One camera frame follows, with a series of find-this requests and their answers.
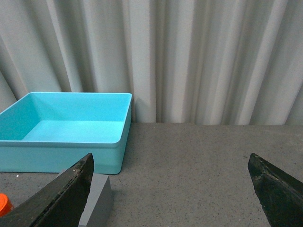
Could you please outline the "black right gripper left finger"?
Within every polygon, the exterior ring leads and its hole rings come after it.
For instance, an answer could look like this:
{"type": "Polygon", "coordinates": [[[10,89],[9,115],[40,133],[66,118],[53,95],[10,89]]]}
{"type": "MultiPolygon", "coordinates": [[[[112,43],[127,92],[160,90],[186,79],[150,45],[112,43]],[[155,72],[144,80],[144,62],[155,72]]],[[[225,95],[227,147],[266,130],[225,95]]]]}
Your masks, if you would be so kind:
{"type": "Polygon", "coordinates": [[[94,172],[88,153],[27,201],[0,218],[2,227],[76,227],[94,172]]]}

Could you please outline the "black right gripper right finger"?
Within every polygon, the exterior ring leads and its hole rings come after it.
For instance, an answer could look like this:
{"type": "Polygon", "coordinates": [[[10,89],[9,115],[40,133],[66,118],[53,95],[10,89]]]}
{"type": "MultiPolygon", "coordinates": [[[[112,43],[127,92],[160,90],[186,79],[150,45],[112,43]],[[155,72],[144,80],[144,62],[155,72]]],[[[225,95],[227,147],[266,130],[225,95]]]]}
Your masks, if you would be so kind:
{"type": "Polygon", "coordinates": [[[272,227],[303,225],[303,183],[252,153],[248,171],[262,209],[272,227]]]}

